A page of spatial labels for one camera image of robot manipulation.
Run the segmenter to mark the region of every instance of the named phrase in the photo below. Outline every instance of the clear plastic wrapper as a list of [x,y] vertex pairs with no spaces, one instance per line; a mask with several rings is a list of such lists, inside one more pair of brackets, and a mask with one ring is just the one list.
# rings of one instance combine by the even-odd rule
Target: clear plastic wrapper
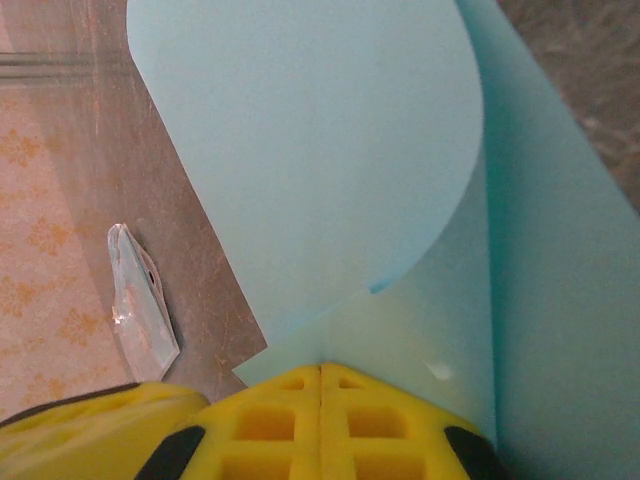
[[114,331],[138,382],[162,380],[180,353],[151,258],[124,224],[108,233]]

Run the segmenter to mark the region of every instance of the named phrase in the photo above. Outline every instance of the square hole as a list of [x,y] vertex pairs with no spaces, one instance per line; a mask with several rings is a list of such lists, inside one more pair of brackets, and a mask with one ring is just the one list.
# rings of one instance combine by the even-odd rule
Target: square hole
[[356,480],[423,480],[424,460],[399,455],[359,455],[355,457]]
[[253,407],[238,421],[236,440],[293,440],[295,414],[287,408]]
[[390,407],[355,407],[347,414],[349,435],[365,438],[406,438],[406,425]]
[[291,378],[280,385],[280,388],[283,390],[302,390],[304,389],[304,380],[299,377]]
[[290,470],[286,457],[226,457],[219,480],[287,480]]
[[354,382],[353,380],[351,380],[350,378],[341,378],[340,382],[338,383],[338,386],[340,388],[362,388],[362,385],[360,385],[358,382]]

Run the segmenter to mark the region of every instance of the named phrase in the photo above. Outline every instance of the floor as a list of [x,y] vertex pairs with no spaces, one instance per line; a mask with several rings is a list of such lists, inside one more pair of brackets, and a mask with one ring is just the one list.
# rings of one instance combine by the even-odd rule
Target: floor
[[[501,2],[640,210],[640,5],[613,3]],[[130,379],[111,333],[114,223],[160,272],[182,346],[169,381],[223,398],[265,347],[130,61],[125,4],[0,2],[0,419]]]

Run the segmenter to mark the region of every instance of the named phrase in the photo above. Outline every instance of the paper sheet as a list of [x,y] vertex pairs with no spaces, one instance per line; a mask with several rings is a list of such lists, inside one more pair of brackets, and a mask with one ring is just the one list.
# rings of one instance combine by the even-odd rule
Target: paper sheet
[[458,0],[485,98],[502,456],[640,473],[640,221],[498,6]]
[[267,343],[393,283],[449,222],[482,135],[451,0],[135,0],[127,22]]
[[472,421],[495,440],[485,165],[442,236],[401,280],[361,292],[235,369],[254,385],[338,361]]

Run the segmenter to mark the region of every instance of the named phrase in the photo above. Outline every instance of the yellow plastic object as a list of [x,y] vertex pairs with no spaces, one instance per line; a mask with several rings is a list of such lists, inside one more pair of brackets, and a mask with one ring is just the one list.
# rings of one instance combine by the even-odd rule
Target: yellow plastic object
[[212,405],[180,426],[206,431],[180,479],[319,479],[319,410],[319,367],[298,368]]
[[0,478],[509,478],[471,424],[340,365],[207,405],[148,383],[37,407],[0,423]]
[[322,366],[324,479],[468,480],[445,428],[465,420],[349,368]]
[[176,423],[207,405],[193,390],[148,383],[24,412],[0,424],[0,478],[132,479]]
[[[161,478],[469,480],[445,429],[477,435],[461,418],[335,364],[302,367],[252,387],[176,431],[197,435],[198,427],[193,454]],[[159,447],[137,478],[158,478],[163,456],[175,458],[181,443],[172,438]]]

